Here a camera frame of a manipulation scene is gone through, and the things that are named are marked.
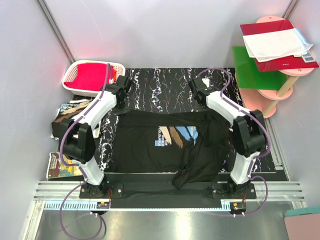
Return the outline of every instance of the t-shirt print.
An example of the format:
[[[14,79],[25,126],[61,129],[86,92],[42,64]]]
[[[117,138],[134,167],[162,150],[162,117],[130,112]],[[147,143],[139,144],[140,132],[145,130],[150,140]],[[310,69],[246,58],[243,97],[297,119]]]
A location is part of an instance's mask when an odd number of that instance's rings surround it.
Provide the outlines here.
[[[165,147],[175,143],[182,149],[184,147],[182,138],[186,141],[193,141],[195,145],[197,137],[198,132],[196,126],[159,126],[157,140],[154,141],[154,146]]]

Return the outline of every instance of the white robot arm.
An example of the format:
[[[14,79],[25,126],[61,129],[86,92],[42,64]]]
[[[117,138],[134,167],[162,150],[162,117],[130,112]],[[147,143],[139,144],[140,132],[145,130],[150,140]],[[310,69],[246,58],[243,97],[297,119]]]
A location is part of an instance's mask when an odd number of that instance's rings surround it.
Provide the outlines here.
[[[260,150],[267,141],[263,130],[243,112],[250,113],[265,126],[263,114],[259,110],[251,111],[234,102],[229,104],[230,100],[221,91],[207,86],[205,79],[193,79],[189,86],[194,99],[200,105],[215,110],[233,126],[232,141],[236,158],[225,190],[230,195],[241,194],[250,183],[256,157],[260,155]]]
[[[107,181],[95,159],[96,144],[93,130],[100,120],[114,107],[123,108],[132,81],[125,76],[119,76],[116,83],[107,84],[102,94],[97,97],[74,119],[63,119],[59,125],[59,146],[70,126],[77,124],[67,134],[63,144],[63,153],[79,165],[87,177],[88,192],[93,195],[104,195],[107,192]]]

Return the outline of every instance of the black marble mat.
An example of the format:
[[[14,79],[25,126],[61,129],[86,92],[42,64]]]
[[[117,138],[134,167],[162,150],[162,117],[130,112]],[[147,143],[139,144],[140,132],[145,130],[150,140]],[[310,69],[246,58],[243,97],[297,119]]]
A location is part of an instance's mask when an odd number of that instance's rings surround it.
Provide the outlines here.
[[[134,68],[127,69],[126,75],[135,83],[132,94],[128,97],[130,109],[172,114],[179,112],[204,110],[194,101],[187,84],[205,68]],[[234,102],[242,105],[242,99],[235,81],[235,69],[225,68],[232,75],[232,82],[224,94]],[[221,89],[228,77],[221,71],[209,70],[203,77],[210,79],[210,84]],[[117,129],[118,117],[109,112],[102,120],[101,137],[97,139],[95,158],[102,170],[109,172],[112,165],[112,144]],[[221,172],[231,172],[235,163],[236,153],[231,145]],[[257,159],[254,172],[275,172],[272,156]]]

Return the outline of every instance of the white laundry basket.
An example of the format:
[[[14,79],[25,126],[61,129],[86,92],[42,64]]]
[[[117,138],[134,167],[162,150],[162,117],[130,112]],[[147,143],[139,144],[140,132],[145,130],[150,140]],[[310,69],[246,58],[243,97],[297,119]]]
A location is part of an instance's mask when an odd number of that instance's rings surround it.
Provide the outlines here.
[[[62,86],[70,90],[75,95],[81,95],[86,97],[96,97],[99,91],[90,91],[90,90],[82,90],[82,89],[76,89],[76,88],[70,88],[65,85],[66,82],[73,82],[75,78],[78,76],[78,65],[79,64],[87,64],[87,63],[96,63],[96,64],[110,64],[114,70],[116,70],[116,78],[118,78],[119,75],[124,76],[126,69],[125,67],[120,63],[115,62],[107,62],[107,61],[93,61],[93,60],[79,60],[74,62],[66,71],[63,80],[62,80]]]

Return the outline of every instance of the metal floor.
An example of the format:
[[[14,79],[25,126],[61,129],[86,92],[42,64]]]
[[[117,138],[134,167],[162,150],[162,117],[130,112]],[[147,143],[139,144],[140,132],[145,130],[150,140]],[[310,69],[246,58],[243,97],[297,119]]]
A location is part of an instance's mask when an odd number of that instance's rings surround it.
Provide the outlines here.
[[[247,213],[259,207],[248,202]],[[285,212],[291,202],[267,202],[258,214],[244,218],[219,217],[207,212],[126,212],[110,211],[103,215],[107,231],[101,240],[288,240]],[[63,211],[65,225],[84,211]],[[100,223],[93,216],[75,222],[68,232],[85,239],[93,236]],[[68,240],[60,228],[59,211],[43,211],[37,240]]]

